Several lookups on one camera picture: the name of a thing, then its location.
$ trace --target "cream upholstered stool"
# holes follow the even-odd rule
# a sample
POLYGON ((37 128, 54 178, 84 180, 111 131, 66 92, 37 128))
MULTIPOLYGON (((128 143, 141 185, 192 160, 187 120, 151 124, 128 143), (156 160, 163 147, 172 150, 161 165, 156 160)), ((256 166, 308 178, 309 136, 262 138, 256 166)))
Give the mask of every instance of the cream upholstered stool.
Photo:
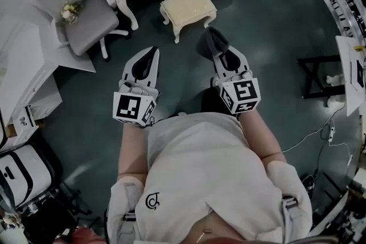
POLYGON ((208 24, 216 18, 216 12, 217 9, 211 0, 165 0, 160 5, 160 13, 165 19, 164 24, 167 25, 169 20, 172 22, 176 44, 184 26, 209 17, 204 23, 204 26, 208 27, 208 24))

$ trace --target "white shirt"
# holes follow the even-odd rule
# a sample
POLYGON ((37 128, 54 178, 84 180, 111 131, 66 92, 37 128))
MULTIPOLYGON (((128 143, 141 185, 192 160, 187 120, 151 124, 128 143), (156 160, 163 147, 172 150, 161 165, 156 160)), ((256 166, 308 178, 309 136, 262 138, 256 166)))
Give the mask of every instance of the white shirt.
POLYGON ((141 195, 134 228, 143 241, 180 243, 214 210, 246 240, 282 242, 283 195, 299 202, 302 237, 311 228, 310 200, 295 168, 274 161, 266 173, 231 116, 197 113, 157 123, 148 135, 148 164, 144 189, 132 178, 112 187, 108 231, 116 243, 121 213, 128 211, 117 211, 116 202, 131 201, 125 182, 135 182, 135 198, 141 195))

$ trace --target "white sleeve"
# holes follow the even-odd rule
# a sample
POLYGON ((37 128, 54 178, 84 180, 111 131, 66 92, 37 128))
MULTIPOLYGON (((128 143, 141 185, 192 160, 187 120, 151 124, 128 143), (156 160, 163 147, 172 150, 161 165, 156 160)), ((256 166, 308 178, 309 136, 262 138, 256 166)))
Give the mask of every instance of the white sleeve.
POLYGON ((112 186, 107 216, 111 244, 117 243, 124 215, 135 209, 143 192, 141 181, 130 176, 121 178, 112 186))
POLYGON ((267 166, 267 176, 273 185, 282 190, 283 195, 297 199, 301 217, 299 238, 304 238, 312 226, 312 207, 309 195, 301 183, 296 169, 284 162, 272 161, 267 166))

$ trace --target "black metal stand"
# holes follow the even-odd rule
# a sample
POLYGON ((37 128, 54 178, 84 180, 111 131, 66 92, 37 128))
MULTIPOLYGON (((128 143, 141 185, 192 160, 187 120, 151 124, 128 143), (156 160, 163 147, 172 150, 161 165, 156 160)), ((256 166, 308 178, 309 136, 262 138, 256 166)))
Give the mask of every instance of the black metal stand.
POLYGON ((324 87, 317 77, 319 64, 325 63, 325 62, 340 62, 340 61, 341 61, 341 58, 339 55, 322 56, 322 57, 314 57, 314 58, 303 58, 303 59, 297 60, 297 63, 301 66, 301 68, 307 74, 307 81, 305 84, 305 93, 303 95, 304 99, 330 97, 331 95, 342 95, 345 93, 344 85, 324 87), (306 66, 307 63, 314 64, 314 68, 312 71, 310 71, 308 69, 308 67, 306 66), (320 88, 320 91, 318 91, 316 93, 310 93, 311 85, 312 85, 313 81, 315 81, 317 86, 320 88))

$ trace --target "white flower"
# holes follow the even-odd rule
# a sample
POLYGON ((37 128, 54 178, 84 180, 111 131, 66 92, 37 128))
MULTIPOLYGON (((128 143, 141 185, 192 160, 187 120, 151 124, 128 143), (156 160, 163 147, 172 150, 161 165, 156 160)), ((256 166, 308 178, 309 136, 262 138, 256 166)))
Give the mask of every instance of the white flower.
POLYGON ((62 13, 62 17, 63 17, 64 19, 69 19, 69 18, 71 17, 71 12, 69 12, 68 10, 64 11, 64 12, 62 13))

